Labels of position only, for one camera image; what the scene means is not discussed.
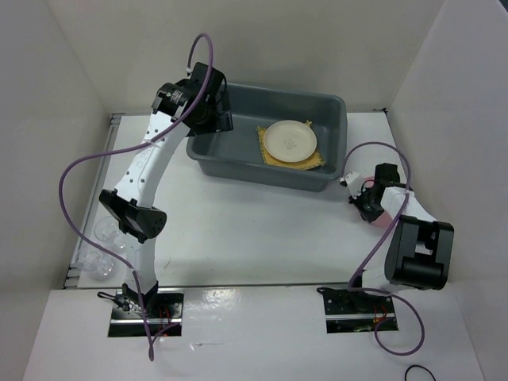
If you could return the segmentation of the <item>yellow woven bamboo mat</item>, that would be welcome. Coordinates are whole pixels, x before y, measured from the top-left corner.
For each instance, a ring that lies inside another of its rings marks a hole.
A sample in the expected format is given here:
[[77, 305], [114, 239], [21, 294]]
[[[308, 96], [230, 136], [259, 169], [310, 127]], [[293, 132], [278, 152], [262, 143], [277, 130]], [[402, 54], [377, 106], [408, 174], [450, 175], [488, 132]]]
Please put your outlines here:
[[[313, 130], [313, 122], [312, 121], [306, 120], [303, 123], [307, 124]], [[264, 164], [271, 165], [271, 166], [277, 166], [277, 167], [296, 169], [296, 170], [303, 170], [303, 171], [315, 169], [315, 168], [321, 167], [325, 164], [325, 160], [321, 156], [321, 153], [319, 152], [318, 147], [317, 147], [316, 151], [314, 152], [314, 154], [309, 159], [303, 160], [301, 162], [285, 163], [285, 162], [275, 159], [267, 152], [267, 150], [264, 148], [264, 145], [263, 145], [262, 138], [263, 138], [264, 132], [266, 131], [267, 128], [264, 128], [261, 126], [258, 126], [256, 128], [256, 131], [258, 134], [259, 146], [260, 146], [260, 153], [261, 153], [262, 161], [264, 162]]]

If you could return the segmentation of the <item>cream bear plate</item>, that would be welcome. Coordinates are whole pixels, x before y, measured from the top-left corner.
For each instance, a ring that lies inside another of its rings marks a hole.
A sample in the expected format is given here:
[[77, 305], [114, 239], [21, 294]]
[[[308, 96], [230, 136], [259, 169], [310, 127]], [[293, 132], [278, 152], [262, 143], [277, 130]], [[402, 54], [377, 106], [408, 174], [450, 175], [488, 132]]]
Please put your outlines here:
[[314, 131], [307, 124], [293, 120], [277, 121], [269, 126], [262, 141], [272, 157], [285, 163], [309, 159], [318, 146]]

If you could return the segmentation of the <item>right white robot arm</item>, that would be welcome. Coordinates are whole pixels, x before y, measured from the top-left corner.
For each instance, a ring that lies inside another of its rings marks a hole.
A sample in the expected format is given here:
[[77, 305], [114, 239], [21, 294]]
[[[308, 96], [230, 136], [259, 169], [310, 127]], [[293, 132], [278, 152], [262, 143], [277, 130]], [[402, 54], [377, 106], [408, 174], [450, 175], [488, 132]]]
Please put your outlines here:
[[454, 228], [438, 221], [403, 183], [395, 164], [379, 164], [371, 178], [349, 172], [341, 180], [348, 188], [348, 202], [363, 221], [383, 222], [386, 231], [373, 251], [389, 240], [384, 265], [367, 270], [363, 262], [349, 281], [348, 303], [357, 312], [375, 303], [375, 293], [399, 289], [441, 290], [448, 282]]

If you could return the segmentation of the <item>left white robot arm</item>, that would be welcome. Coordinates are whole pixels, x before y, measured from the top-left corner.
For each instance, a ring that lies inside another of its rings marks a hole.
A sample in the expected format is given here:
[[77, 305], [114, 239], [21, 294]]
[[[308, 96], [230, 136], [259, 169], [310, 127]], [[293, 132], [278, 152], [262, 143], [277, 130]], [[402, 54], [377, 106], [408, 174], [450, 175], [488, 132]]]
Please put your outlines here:
[[134, 273], [125, 277], [122, 294], [140, 317], [151, 316], [158, 307], [155, 246], [167, 215], [155, 208], [154, 201], [169, 161], [183, 139], [231, 130], [225, 75], [197, 63], [187, 78], [166, 83], [156, 92], [144, 135], [147, 147], [135, 154], [114, 189], [104, 189], [99, 195], [100, 203], [125, 234], [126, 259]]

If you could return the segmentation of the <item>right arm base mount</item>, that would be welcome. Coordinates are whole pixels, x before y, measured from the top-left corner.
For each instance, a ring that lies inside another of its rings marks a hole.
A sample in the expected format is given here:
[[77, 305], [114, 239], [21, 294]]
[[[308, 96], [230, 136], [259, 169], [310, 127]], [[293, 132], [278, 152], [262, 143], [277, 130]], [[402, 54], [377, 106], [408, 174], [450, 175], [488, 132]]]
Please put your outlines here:
[[398, 330], [391, 297], [330, 287], [319, 287], [317, 292], [323, 299], [328, 334], [373, 333], [380, 322], [379, 331]]

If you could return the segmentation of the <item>pink bear plate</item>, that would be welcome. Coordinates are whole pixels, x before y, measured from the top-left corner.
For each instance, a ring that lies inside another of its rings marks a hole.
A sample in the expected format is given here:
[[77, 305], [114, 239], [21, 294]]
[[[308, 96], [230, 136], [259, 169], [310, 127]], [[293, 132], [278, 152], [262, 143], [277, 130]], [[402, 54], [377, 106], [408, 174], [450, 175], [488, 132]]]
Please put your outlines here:
[[[369, 192], [369, 189], [374, 185], [374, 176], [368, 176], [364, 179], [361, 186], [361, 193]], [[390, 224], [391, 217], [386, 211], [381, 212], [380, 210], [374, 210], [366, 201], [364, 201], [363, 204], [364, 211], [361, 217], [365, 222], [378, 228], [386, 228]]]

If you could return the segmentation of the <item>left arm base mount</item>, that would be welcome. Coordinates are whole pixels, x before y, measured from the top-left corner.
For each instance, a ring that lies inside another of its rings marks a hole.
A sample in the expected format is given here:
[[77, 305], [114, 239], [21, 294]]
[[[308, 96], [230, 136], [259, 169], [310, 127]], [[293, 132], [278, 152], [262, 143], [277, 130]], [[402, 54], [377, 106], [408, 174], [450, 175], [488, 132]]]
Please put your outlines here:
[[[99, 291], [100, 299], [113, 303], [108, 337], [126, 338], [145, 335], [144, 320], [138, 305], [130, 302], [120, 290], [114, 293]], [[157, 296], [146, 308], [146, 318], [150, 334], [161, 337], [180, 337], [182, 335], [184, 294], [172, 289], [159, 289]]]

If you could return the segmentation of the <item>clear glass cup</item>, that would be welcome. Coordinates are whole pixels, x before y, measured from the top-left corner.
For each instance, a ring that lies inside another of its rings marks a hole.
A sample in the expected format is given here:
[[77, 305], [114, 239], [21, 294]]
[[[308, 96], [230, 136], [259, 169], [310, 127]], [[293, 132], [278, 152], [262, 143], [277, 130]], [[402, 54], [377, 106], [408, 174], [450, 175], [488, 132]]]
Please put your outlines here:
[[115, 252], [124, 252], [126, 247], [125, 235], [119, 229], [114, 217], [106, 216], [100, 219], [94, 226], [95, 238], [107, 248]]
[[114, 269], [114, 262], [108, 254], [95, 248], [82, 248], [78, 251], [76, 267], [93, 279], [106, 279]]

